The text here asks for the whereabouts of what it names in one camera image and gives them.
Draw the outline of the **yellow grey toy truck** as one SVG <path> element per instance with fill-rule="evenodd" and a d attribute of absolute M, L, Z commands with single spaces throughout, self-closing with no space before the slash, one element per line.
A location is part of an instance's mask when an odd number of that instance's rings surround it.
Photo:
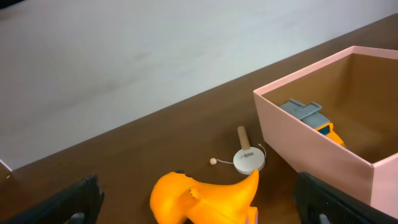
<path fill-rule="evenodd" d="M 295 99 L 289 99 L 280 105 L 280 108 L 340 146 L 346 147 L 344 141 L 335 133 L 334 124 L 320 113 L 322 106 L 318 103 L 311 102 L 305 105 Z"/>

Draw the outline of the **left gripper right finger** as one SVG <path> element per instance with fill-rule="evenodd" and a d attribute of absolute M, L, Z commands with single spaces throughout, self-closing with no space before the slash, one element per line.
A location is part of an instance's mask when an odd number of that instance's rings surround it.
<path fill-rule="evenodd" d="M 397 224 L 397 219 L 338 190 L 308 172 L 300 172 L 294 199 L 304 224 Z"/>

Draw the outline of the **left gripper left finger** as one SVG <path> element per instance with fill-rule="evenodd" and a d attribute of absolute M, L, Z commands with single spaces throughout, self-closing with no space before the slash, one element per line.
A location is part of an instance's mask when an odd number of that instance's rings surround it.
<path fill-rule="evenodd" d="M 95 224 L 104 201 L 98 176 L 89 175 L 1 224 Z"/>

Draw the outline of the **orange toy dinosaur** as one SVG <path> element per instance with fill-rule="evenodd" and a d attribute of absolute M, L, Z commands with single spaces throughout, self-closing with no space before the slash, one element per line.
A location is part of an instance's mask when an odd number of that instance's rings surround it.
<path fill-rule="evenodd" d="M 257 223 L 258 209 L 251 202 L 258 183 L 257 169 L 232 185 L 199 182 L 177 170 L 154 185 L 150 209 L 158 223 Z"/>

